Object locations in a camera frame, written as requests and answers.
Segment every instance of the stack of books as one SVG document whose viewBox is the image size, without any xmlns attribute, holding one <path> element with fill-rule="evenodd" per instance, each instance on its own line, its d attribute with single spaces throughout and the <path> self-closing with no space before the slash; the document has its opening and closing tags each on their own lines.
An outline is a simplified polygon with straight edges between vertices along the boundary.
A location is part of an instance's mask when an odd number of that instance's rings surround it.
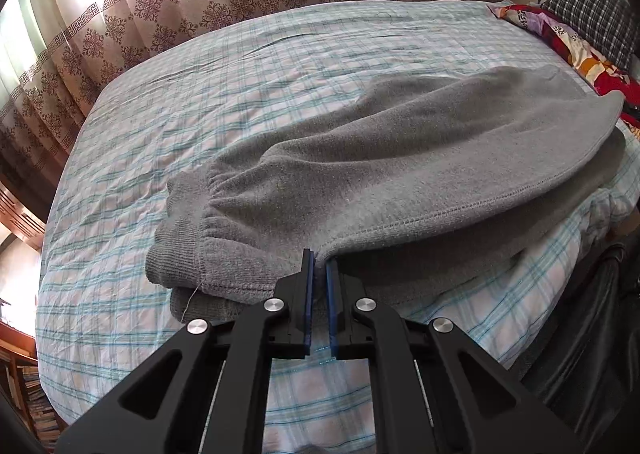
<svg viewBox="0 0 640 454">
<path fill-rule="evenodd" d="M 33 366 L 19 367 L 27 389 L 26 405 L 33 420 L 38 439 L 47 450 L 52 450 L 60 436 L 60 426 L 56 414 L 49 403 L 47 395 L 40 386 L 38 368 Z"/>
</svg>

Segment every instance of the bed sheet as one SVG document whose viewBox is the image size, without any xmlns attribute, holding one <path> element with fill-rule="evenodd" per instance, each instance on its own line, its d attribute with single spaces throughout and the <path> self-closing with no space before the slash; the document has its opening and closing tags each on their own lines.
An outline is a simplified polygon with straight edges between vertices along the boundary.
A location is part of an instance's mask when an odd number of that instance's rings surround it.
<svg viewBox="0 0 640 454">
<path fill-rule="evenodd" d="M 339 109 L 381 73 L 466 76 L 554 64 L 551 49 L 485 3 L 347 2 L 300 8 L 200 36 L 127 71 L 101 93 L 56 193 L 42 255 L 36 342 L 42 386 L 73 422 L 180 324 L 145 278 L 166 180 L 249 135 Z M 640 145 L 616 177 L 544 239 L 402 315 L 447 316 L 506 366 L 532 339 L 580 255 L 640 192 Z M 336 362 L 316 333 L 306 360 L 273 364 L 264 451 L 373 452 L 365 361 Z"/>
</svg>

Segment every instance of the white thread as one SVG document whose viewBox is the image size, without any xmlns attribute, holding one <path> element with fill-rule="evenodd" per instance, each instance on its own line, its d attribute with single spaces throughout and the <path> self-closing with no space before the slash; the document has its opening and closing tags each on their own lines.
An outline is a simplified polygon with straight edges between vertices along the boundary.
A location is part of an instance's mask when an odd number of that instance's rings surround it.
<svg viewBox="0 0 640 454">
<path fill-rule="evenodd" d="M 180 324 L 184 324 L 184 316 L 186 315 L 187 310 L 189 309 L 189 304 L 191 304 L 191 299 L 196 294 L 196 291 L 198 290 L 198 288 L 202 286 L 203 282 L 204 282 L 204 279 L 200 281 L 200 283 L 196 286 L 196 289 L 193 290 L 193 293 L 189 297 L 189 300 L 187 301 L 187 306 L 184 307 L 184 311 L 182 312 L 182 317 L 180 318 Z"/>
</svg>

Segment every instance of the pillow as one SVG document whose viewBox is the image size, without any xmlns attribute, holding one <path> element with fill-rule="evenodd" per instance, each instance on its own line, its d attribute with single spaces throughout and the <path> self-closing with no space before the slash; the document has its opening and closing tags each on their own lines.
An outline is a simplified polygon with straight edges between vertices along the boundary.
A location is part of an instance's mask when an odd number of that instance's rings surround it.
<svg viewBox="0 0 640 454">
<path fill-rule="evenodd" d="M 628 70 L 638 43 L 638 17 L 625 0 L 547 0 L 560 17 L 613 65 Z"/>
</svg>

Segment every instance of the plaid bed sheet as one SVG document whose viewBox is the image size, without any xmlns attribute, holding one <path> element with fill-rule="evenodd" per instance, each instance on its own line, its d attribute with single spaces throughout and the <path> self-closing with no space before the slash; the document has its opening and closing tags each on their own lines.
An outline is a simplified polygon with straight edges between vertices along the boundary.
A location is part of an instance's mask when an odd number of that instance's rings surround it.
<svg viewBox="0 0 640 454">
<path fill-rule="evenodd" d="M 73 422 L 180 327 L 169 292 L 144 270 L 167 178 L 249 135 L 339 109 L 381 73 L 464 76 L 549 63 L 593 94 L 541 40 L 485 3 L 371 1 L 235 24 L 127 71 L 82 127 L 47 222 L 36 342 L 51 403 Z M 536 245 L 402 315 L 447 316 L 510 365 L 578 256 L 638 200 L 640 144 L 618 125 L 626 153 L 612 182 Z M 366 362 L 336 362 L 324 333 L 312 340 L 311 357 L 273 364 L 264 452 L 374 452 Z"/>
</svg>

